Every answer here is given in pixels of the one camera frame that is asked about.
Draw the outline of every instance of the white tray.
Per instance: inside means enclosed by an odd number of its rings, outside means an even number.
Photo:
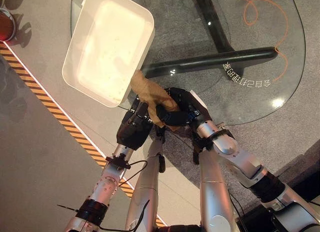
[[[131,0],[85,0],[64,60],[66,83],[107,107],[129,94],[155,35],[154,18]]]

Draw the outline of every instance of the orange curve line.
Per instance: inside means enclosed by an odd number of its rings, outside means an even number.
[[[252,25],[254,25],[254,24],[257,22],[258,16],[259,16],[258,9],[257,9],[256,5],[254,4],[254,1],[256,1],[256,0],[245,0],[245,1],[247,1],[247,4],[246,4],[245,7],[244,7],[243,20],[244,20],[244,22],[245,22],[248,26],[252,26]],[[284,33],[283,37],[281,38],[281,40],[278,41],[278,42],[275,44],[275,46],[274,46],[275,51],[276,51],[281,57],[283,57],[283,59],[284,59],[284,61],[285,61],[285,66],[284,66],[284,71],[283,71],[283,73],[281,73],[277,78],[275,78],[275,79],[273,80],[273,81],[277,81],[277,80],[279,80],[279,79],[286,73],[287,68],[288,68],[288,59],[287,59],[286,55],[284,55],[282,52],[280,52],[277,47],[280,46],[280,45],[284,42],[284,40],[286,39],[286,37],[287,37],[287,35],[288,35],[289,21],[288,21],[288,17],[287,17],[286,12],[285,12],[278,4],[276,4],[275,2],[273,2],[273,1],[271,1],[271,0],[262,0],[262,1],[269,2],[269,3],[271,3],[272,5],[276,6],[276,7],[282,12],[282,14],[284,15],[284,18],[285,18],[285,25],[286,25],[286,27],[285,27],[285,33]],[[249,5],[252,5],[253,8],[254,8],[254,10],[255,10],[255,19],[254,19],[253,22],[248,22],[248,20],[247,20],[247,9],[248,9]]]

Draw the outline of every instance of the glass table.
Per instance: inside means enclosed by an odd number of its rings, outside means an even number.
[[[195,91],[216,123],[260,119],[295,92],[306,45],[294,0],[133,1],[154,17],[145,76]],[[71,31],[81,2],[72,0]]]

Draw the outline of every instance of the tan glove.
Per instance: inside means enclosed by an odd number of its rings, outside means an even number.
[[[157,105],[161,104],[167,111],[179,111],[178,105],[167,92],[155,82],[146,79],[140,70],[135,71],[130,84],[140,101],[148,104],[149,116],[157,126],[162,128],[165,125],[157,116]]]

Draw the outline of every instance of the black cable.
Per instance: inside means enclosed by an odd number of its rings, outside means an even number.
[[[67,206],[62,206],[62,205],[57,205],[57,206],[60,206],[62,208],[65,208],[65,209],[68,209],[68,210],[71,210],[71,211],[75,211],[75,212],[79,212],[79,210],[76,210],[76,209],[73,209],[73,208],[70,208],[70,207],[67,207]]]
[[[120,108],[123,109],[123,110],[129,111],[129,109],[126,109],[126,108],[124,108],[124,107],[122,107],[122,106],[117,106],[117,107],[120,107]]]
[[[183,141],[183,139],[181,139],[179,136],[177,136],[175,133],[173,133],[171,130],[167,130],[169,131],[174,137],[178,138],[179,140],[181,140],[186,146],[188,146],[192,151],[194,150],[193,147],[191,147],[190,145],[188,145],[186,142]]]
[[[116,232],[131,232],[131,231],[136,232],[136,230],[138,229],[138,227],[139,227],[142,219],[144,218],[145,209],[146,209],[149,201],[150,201],[150,200],[148,200],[148,201],[145,203],[145,205],[144,205],[144,207],[143,207],[143,209],[142,209],[142,212],[141,212],[141,214],[140,214],[139,220],[138,220],[136,226],[135,226],[133,229],[128,230],[128,231],[125,231],[125,230],[106,229],[106,228],[102,228],[102,227],[99,226],[100,230],[103,230],[103,231],[116,231]]]
[[[237,214],[238,214],[238,216],[239,216],[239,220],[240,220],[240,223],[241,223],[241,225],[242,225],[242,227],[243,227],[244,231],[245,231],[245,232],[248,232],[248,230],[247,230],[247,228],[246,228],[246,226],[245,226],[245,223],[244,223],[244,221],[242,220],[242,217],[241,217],[241,215],[240,215],[240,213],[239,213],[238,209],[236,208],[236,206],[235,206],[234,202],[233,202],[233,201],[232,201],[232,199],[231,199],[231,196],[230,196],[230,201],[231,201],[231,203],[232,203],[232,205],[233,205],[233,207],[234,207],[234,209],[235,209],[236,213],[237,213]]]
[[[242,208],[240,202],[234,197],[233,194],[231,194],[230,192],[229,192],[229,194],[230,194],[230,195],[232,196],[232,198],[234,198],[234,200],[238,203],[238,205],[240,206],[241,211],[242,211],[242,216],[244,216],[244,215],[245,215],[245,212],[244,212],[244,209]]]
[[[316,206],[320,206],[320,204],[315,203],[315,202],[313,202],[313,201],[309,201],[309,203],[314,204],[314,205],[316,205]]]
[[[135,177],[139,172],[143,171],[143,170],[147,167],[148,161],[146,161],[146,160],[136,161],[136,162],[134,162],[134,163],[132,163],[132,164],[129,164],[129,165],[132,166],[132,165],[137,164],[137,163],[140,163],[140,162],[145,162],[145,165],[142,167],[142,169],[139,170],[137,173],[135,173],[133,176],[131,176],[131,177],[130,177],[129,179],[127,179],[126,181],[122,182],[119,186],[122,186],[124,183],[127,183],[129,180],[131,180],[131,179],[132,179],[133,177]]]

